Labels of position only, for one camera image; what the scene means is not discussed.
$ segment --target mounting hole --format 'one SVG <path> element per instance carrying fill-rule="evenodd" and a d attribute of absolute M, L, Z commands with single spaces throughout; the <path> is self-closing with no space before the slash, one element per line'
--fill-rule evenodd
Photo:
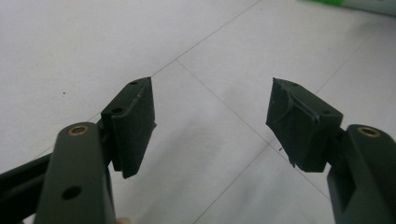
<path fill-rule="evenodd" d="M 377 130 L 369 127 L 359 127 L 358 131 L 368 137 L 373 137 L 373 138 L 377 138 L 381 135 Z"/>
<path fill-rule="evenodd" d="M 69 135 L 77 136 L 86 133 L 90 128 L 87 125 L 78 125 L 69 130 Z"/>
<path fill-rule="evenodd" d="M 119 114 L 120 112 L 122 112 L 122 108 L 115 108 L 111 112 L 113 112 L 115 114 Z"/>
<path fill-rule="evenodd" d="M 77 198 L 77 196 L 81 193 L 81 187 L 73 186 L 64 191 L 62 194 L 62 198 L 64 200 L 72 200 Z"/>

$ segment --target green object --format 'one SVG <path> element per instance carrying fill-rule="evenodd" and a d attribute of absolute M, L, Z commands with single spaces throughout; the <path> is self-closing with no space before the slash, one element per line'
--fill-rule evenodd
<path fill-rule="evenodd" d="M 335 6 L 341 6 L 344 3 L 344 0 L 314 0 L 314 1 L 335 5 Z"/>

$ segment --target white tile floor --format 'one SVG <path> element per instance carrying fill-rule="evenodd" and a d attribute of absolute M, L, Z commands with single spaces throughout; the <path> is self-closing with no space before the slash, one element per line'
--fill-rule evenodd
<path fill-rule="evenodd" d="M 2 2 L 0 173 L 153 76 L 138 175 L 113 173 L 132 223 L 334 223 L 325 174 L 293 169 L 265 126 L 272 77 L 396 139 L 396 20 L 309 1 Z"/>

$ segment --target white surface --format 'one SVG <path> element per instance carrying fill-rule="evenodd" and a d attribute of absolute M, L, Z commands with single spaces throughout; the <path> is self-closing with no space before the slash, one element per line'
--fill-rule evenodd
<path fill-rule="evenodd" d="M 391 17 L 275 0 L 3 1 L 0 15 L 1 173 L 153 76 L 141 170 L 112 174 L 132 223 L 333 223 L 326 173 L 293 169 L 264 124 L 272 77 L 317 92 L 343 128 L 396 136 Z"/>

